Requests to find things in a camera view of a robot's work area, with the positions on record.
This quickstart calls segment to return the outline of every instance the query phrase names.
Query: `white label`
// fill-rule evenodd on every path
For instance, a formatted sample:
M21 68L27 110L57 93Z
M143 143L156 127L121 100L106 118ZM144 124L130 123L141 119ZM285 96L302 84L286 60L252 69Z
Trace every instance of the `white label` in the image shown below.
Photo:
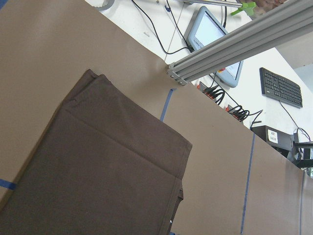
M277 132L268 129L268 140L273 143L278 143Z

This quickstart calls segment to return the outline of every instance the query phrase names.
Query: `keyboard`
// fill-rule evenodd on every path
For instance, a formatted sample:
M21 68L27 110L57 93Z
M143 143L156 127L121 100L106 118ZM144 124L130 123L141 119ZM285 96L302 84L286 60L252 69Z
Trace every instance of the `keyboard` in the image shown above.
M302 108L300 86L285 77L260 68L262 94L286 104Z

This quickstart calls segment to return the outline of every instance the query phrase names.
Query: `green object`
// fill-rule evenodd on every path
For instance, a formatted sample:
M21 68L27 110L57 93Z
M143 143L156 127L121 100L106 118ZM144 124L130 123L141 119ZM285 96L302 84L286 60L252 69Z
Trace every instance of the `green object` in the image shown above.
M232 13L230 13L232 16L238 14L241 11L245 11L246 14L248 16L253 16L254 15L254 11L253 9L256 7L256 3L255 2L242 2L242 7L239 7L237 11L234 11Z

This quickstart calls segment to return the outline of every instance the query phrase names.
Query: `folded brown cloth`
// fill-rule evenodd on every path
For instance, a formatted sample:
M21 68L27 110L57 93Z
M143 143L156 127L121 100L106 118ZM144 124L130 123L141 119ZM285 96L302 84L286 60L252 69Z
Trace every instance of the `folded brown cloth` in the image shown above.
M0 212L0 234L165 235L191 147L88 70Z

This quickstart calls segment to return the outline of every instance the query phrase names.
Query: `display screen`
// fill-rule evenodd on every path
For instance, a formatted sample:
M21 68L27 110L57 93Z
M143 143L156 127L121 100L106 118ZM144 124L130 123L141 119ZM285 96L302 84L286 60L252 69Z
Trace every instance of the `display screen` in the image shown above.
M205 12L203 15L198 30L195 34L195 38L198 41L200 47L209 45L211 42L221 38L225 33L214 22L214 20ZM227 66L226 70L236 78L240 62Z

